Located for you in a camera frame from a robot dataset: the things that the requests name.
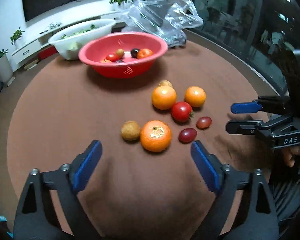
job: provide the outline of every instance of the plastic bag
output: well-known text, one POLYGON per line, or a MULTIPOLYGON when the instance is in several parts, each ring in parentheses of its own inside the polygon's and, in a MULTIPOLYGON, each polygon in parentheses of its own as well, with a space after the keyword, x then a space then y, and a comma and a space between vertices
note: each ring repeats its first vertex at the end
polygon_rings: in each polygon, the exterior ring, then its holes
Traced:
POLYGON ((120 19, 127 25, 123 32, 151 33, 164 39, 169 48, 186 43, 182 29, 203 25, 190 0, 136 0, 122 12, 120 19))

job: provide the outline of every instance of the brown tabletop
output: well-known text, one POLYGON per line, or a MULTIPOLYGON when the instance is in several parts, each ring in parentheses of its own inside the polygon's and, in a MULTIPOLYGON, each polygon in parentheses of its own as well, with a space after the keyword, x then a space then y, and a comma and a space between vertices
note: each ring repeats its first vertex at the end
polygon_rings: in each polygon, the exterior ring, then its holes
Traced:
MULTIPOLYGON (((199 130, 197 139, 222 163, 250 171, 269 171, 270 154, 253 136, 229 135, 225 124, 234 115, 235 102, 257 97, 248 81, 223 58, 192 42, 185 49, 171 49, 141 76, 107 79, 80 61, 57 57, 29 84, 11 120, 8 169, 17 196, 28 173, 57 169, 70 163, 93 139, 103 145, 103 156, 87 188, 78 194, 92 223, 101 234, 129 239, 189 239, 209 210, 214 194, 208 192, 190 156, 190 145, 178 142, 184 127, 194 127, 201 116, 212 126, 199 130), (189 124, 176 124, 169 112, 156 111, 152 90, 162 79, 172 82, 178 100, 189 86, 207 94, 202 109, 189 124), (140 143, 125 143, 122 124, 135 120, 167 123, 173 133, 171 146, 150 155, 140 143)), ((267 120, 265 113, 254 119, 267 120)), ((62 228, 70 229, 55 200, 62 228)), ((224 231, 229 230, 238 201, 224 231)))

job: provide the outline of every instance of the white bowl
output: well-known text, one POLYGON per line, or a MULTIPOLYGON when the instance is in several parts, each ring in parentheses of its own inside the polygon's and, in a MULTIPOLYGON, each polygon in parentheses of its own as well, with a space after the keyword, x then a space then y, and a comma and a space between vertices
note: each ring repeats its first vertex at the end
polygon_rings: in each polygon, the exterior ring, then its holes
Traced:
POLYGON ((112 27, 115 25, 115 20, 113 19, 99 19, 92 20, 83 23, 78 23, 76 25, 70 26, 60 32, 54 34, 48 43, 54 45, 56 50, 60 55, 67 60, 78 59, 79 50, 86 45, 89 41, 98 39, 111 33, 112 27), (77 34, 69 38, 61 39, 65 35, 72 35, 73 33, 87 30, 90 25, 94 24, 97 27, 94 30, 77 34))

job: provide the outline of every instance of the blue gripper pad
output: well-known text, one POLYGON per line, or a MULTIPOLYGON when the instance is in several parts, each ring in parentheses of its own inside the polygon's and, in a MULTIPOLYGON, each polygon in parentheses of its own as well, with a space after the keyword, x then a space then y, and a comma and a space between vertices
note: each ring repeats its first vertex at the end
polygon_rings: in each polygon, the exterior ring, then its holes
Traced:
POLYGON ((97 166, 102 155, 102 144, 93 140, 84 153, 79 154, 71 166, 74 169, 71 173, 72 191, 78 193, 83 191, 88 184, 91 174, 97 166))
POLYGON ((208 151, 203 147, 201 142, 193 142, 191 145, 191 157, 197 166, 201 177, 206 183, 209 191, 217 194, 220 190, 220 178, 213 168, 211 162, 208 160, 208 151))
POLYGON ((262 109, 262 106, 257 102, 235 103, 230 110, 234 114, 250 114, 257 113, 262 109))

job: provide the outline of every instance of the dark purple fruit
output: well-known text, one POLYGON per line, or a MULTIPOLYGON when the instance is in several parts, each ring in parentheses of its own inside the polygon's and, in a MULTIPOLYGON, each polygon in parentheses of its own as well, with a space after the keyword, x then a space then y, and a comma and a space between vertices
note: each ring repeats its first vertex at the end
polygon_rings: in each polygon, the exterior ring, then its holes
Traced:
POLYGON ((185 128, 179 133, 179 141, 182 143, 192 142, 197 136, 197 130, 194 128, 185 128))
POLYGON ((139 52, 139 51, 140 51, 140 49, 132 49, 132 50, 130 51, 131 57, 137 58, 138 52, 139 52))
POLYGON ((199 129, 206 129, 212 124, 212 119, 208 116, 200 117, 197 121, 197 127, 199 129))

